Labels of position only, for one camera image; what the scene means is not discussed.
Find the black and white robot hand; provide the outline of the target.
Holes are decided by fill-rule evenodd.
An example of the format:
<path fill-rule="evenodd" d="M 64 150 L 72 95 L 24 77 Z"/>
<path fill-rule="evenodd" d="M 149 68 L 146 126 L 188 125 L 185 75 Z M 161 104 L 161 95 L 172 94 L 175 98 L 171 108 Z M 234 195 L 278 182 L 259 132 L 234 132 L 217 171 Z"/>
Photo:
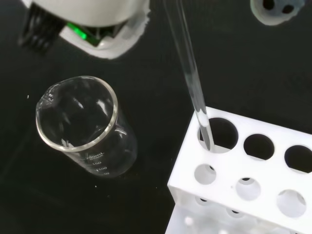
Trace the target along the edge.
<path fill-rule="evenodd" d="M 82 51 L 115 59 L 142 37 L 149 22 L 148 0 L 25 0 L 28 8 L 21 46 L 45 52 L 62 37 Z"/>

